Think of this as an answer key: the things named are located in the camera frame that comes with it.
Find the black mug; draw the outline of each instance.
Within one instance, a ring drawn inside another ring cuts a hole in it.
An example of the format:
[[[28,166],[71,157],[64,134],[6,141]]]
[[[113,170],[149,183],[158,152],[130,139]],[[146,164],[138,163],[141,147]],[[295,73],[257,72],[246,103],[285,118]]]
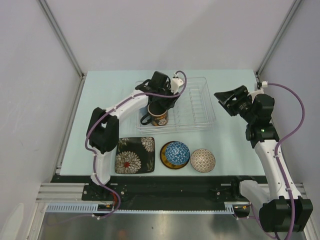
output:
[[[168,123],[168,110],[164,109],[157,102],[153,102],[147,107],[148,112],[140,119],[142,125],[152,124],[153,126],[164,126]]]

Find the dish rack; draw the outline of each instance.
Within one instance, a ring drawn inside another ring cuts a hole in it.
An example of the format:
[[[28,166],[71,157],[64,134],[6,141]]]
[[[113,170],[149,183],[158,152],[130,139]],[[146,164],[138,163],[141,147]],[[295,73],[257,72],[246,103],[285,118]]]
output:
[[[136,127],[142,135],[172,132],[204,131],[212,127],[216,120],[214,108],[205,77],[190,77],[186,88],[173,108],[168,110],[168,123],[164,126],[142,125],[140,119],[147,108],[137,111]]]

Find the gray wall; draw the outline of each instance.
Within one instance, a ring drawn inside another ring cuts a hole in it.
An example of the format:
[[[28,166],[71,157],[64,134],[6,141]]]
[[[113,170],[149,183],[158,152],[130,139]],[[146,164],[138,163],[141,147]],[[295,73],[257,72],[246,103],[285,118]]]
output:
[[[53,171],[79,78],[37,1],[1,1],[0,33],[0,230],[24,203],[22,239],[39,186]]]
[[[320,0],[306,0],[262,74],[262,79],[284,84],[302,98],[305,121],[301,129],[283,144],[290,173],[303,182],[320,223]],[[284,89],[268,88],[275,97],[273,120],[280,136],[299,123],[298,101]]]
[[[83,71],[257,69],[293,0],[48,0]]]

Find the black floral plate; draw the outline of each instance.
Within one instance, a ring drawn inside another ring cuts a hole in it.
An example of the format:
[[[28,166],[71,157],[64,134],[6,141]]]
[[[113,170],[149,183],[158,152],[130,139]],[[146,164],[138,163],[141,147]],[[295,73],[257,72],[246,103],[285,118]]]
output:
[[[146,174],[155,170],[153,137],[120,138],[115,156],[117,174]]]

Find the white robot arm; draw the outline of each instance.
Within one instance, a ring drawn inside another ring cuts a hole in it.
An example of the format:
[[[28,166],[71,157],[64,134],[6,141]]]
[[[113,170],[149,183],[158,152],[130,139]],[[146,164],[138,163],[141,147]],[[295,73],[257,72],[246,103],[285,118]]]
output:
[[[279,142],[271,123],[275,100],[264,94],[263,87],[266,86],[266,82],[259,83],[259,89],[252,93],[240,86],[231,91],[216,92],[214,96],[231,116],[239,114],[248,123],[246,139],[259,156],[268,182],[269,193],[266,193],[256,181],[244,180],[239,185],[240,194],[259,210],[265,232],[300,232],[307,224],[313,205],[309,199],[302,199],[281,150],[275,152]]]
[[[181,93],[177,93],[183,85],[184,82],[177,76],[177,73],[170,79],[167,75],[156,71],[151,79],[138,85],[132,94],[124,100],[107,109],[97,107],[93,111],[87,138],[96,153],[96,171],[93,171],[91,175],[95,184],[99,185],[101,182],[105,185],[110,180],[110,160],[112,151],[118,144],[120,123],[132,113],[154,102],[157,102],[165,110],[173,108],[186,87],[184,85]]]
[[[143,93],[143,91],[134,90],[130,96],[134,96],[140,93]],[[126,119],[135,111],[138,111],[139,109],[146,107],[148,105],[148,98],[149,97],[147,95],[140,95],[130,99],[128,102],[126,102],[124,105],[120,106],[119,108],[109,107],[105,110],[105,112],[108,112],[109,110],[115,108],[115,110],[112,113],[110,113],[110,116],[116,116],[117,119],[119,119],[119,124],[120,124],[124,119]],[[94,148],[94,150],[97,152],[97,156],[96,156],[97,176],[103,184],[106,184],[110,180],[110,161],[111,161],[111,155],[113,150],[106,151],[104,153],[101,153],[101,151],[98,150],[97,148]],[[94,173],[92,173],[91,179],[95,184],[99,185],[99,183],[97,182],[97,179],[94,176]]]

